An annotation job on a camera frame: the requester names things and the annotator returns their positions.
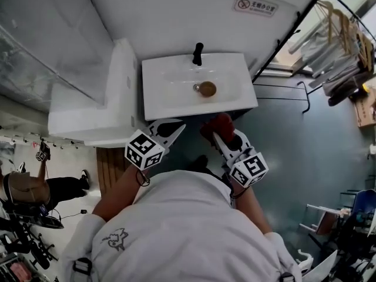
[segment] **sign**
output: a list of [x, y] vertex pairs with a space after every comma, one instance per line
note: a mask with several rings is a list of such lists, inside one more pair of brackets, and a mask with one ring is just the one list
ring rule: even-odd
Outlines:
[[265, 0], [235, 0], [234, 11], [262, 16], [273, 16], [278, 5]]

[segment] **wooden floor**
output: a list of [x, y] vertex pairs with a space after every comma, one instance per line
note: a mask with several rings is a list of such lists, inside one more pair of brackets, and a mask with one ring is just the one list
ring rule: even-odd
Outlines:
[[96, 149], [100, 194], [103, 195], [116, 183], [130, 165], [124, 157], [124, 148]]

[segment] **sink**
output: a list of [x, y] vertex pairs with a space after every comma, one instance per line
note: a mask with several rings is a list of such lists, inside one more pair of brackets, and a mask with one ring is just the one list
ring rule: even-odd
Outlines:
[[[153, 120], [255, 108], [250, 74], [242, 53], [202, 54], [202, 66], [193, 55], [177, 55], [142, 62], [145, 119]], [[217, 91], [204, 97], [194, 86], [210, 81]]]

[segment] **shoe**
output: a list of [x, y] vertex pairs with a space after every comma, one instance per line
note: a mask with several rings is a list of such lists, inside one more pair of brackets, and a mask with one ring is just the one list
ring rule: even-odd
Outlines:
[[205, 155], [199, 156], [195, 161], [193, 161], [189, 166], [188, 170], [192, 172], [201, 172], [202, 169], [206, 168], [208, 163], [208, 158]]
[[81, 188], [82, 189], [85, 189], [85, 190], [89, 190], [90, 188], [90, 184], [89, 184], [89, 173], [86, 169], [84, 169], [82, 172], [81, 172], [81, 179], [82, 181], [82, 186]]

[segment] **drain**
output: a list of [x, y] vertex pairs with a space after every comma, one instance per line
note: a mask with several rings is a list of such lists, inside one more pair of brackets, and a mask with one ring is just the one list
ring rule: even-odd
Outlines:
[[200, 84], [199, 83], [195, 83], [194, 86], [193, 86], [193, 90], [195, 92], [200, 92]]

